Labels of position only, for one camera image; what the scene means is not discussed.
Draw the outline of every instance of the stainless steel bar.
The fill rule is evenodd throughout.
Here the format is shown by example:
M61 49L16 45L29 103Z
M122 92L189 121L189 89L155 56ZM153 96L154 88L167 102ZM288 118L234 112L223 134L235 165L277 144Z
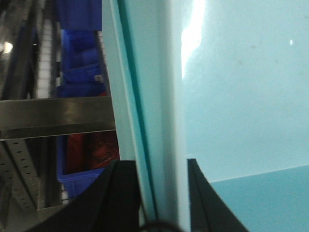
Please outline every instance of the stainless steel bar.
M0 101L0 140L111 130L111 97Z

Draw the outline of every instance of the blue storage crate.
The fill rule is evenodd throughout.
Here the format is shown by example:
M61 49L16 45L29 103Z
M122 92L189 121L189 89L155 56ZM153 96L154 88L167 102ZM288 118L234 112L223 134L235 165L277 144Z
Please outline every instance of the blue storage crate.
M68 84L56 88L59 98L95 97L104 92L103 83Z
M103 83L69 84L58 86L56 92L57 96L61 98L92 97L105 92L105 87ZM66 174L67 142L67 135L57 136L57 178L59 182L63 183L69 197L75 198L92 184L104 168Z
M62 29L102 30L101 0L56 0Z
M64 83L102 82L94 34L91 31L62 31Z
M104 168L66 174L67 142L67 135L57 136L57 178L63 183L69 198L75 198L95 181Z

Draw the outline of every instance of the storage bin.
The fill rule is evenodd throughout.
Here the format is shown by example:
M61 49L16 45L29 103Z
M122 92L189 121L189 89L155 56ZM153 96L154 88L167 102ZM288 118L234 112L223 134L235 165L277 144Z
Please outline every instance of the storage bin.
M94 182L104 168L66 174L67 141L68 135L57 137L57 178L64 185L69 198L75 198Z
M103 83L68 84L56 88L57 96L65 97L93 97L105 92ZM69 198L75 198L85 191L92 182L102 173L104 168L79 173L66 174L66 152L68 136L57 137L57 178L63 183Z
M56 88L59 98L95 97L104 92L103 83L68 84Z
M56 0L62 29L102 30L101 0Z
M62 72L64 84L102 82L92 31L62 31Z

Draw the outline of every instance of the metal shelving rack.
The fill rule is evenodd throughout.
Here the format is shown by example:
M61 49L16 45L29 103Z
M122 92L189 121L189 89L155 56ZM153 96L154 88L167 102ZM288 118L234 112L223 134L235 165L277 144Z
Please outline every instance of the metal shelving rack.
M5 231L10 197L24 212L37 210L42 220L62 207L56 135L115 130L115 122L111 97L54 98L60 33L51 0L1 0L0 20L0 230ZM102 52L100 33L96 37ZM107 73L103 55L100 62Z

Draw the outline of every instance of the glossy surface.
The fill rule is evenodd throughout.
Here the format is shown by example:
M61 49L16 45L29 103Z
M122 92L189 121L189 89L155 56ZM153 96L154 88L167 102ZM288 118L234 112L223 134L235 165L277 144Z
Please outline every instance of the glossy surface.
M183 5L189 157L210 181L309 164L308 1Z

